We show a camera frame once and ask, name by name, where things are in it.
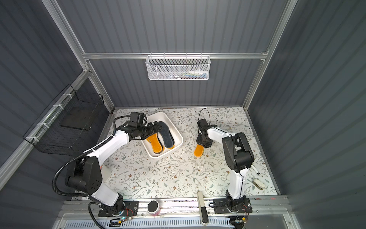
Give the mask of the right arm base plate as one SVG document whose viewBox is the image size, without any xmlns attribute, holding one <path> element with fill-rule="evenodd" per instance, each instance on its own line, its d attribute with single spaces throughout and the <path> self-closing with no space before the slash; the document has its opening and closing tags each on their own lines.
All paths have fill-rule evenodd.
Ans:
<svg viewBox="0 0 366 229">
<path fill-rule="evenodd" d="M 249 198 L 229 201 L 227 198 L 215 198 L 210 205 L 215 214 L 249 214 L 253 212 Z"/>
</svg>

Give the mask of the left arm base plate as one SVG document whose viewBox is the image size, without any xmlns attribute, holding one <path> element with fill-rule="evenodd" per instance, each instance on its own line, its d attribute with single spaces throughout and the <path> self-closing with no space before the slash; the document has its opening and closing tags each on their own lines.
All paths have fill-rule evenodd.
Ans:
<svg viewBox="0 0 366 229">
<path fill-rule="evenodd" d="M 139 209 L 139 201 L 117 201 L 114 206 L 102 204 L 98 217 L 134 217 Z"/>
</svg>

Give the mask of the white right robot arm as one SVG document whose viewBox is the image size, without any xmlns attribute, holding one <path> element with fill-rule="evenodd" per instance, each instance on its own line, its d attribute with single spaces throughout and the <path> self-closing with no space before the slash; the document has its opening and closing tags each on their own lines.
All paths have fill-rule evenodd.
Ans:
<svg viewBox="0 0 366 229">
<path fill-rule="evenodd" d="M 201 156 L 213 141 L 224 150 L 227 166 L 231 170 L 229 187 L 225 198 L 216 198 L 209 204 L 216 214 L 252 213 L 249 198 L 245 194 L 246 175 L 254 162 L 254 154 L 244 133 L 229 133 L 216 125 L 203 124 L 198 127 L 195 156 Z"/>
</svg>

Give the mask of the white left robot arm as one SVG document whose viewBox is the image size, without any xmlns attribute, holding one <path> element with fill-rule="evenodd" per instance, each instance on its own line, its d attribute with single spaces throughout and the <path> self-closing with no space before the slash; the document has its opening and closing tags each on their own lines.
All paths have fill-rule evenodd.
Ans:
<svg viewBox="0 0 366 229">
<path fill-rule="evenodd" d="M 55 173 L 51 187 L 53 191 L 65 197 L 85 197 L 107 209 L 112 215 L 121 215 L 125 211 L 122 195 L 110 189 L 103 182 L 102 167 L 104 162 L 119 148 L 131 141 L 146 140 L 162 128 L 158 122 L 148 122 L 144 113 L 132 112 L 124 116 L 126 122 L 117 126 L 112 122 L 112 134 L 96 146 L 72 158 Z M 65 185 L 75 189 L 76 193 L 61 191 L 57 180 L 61 172 L 67 169 Z"/>
</svg>

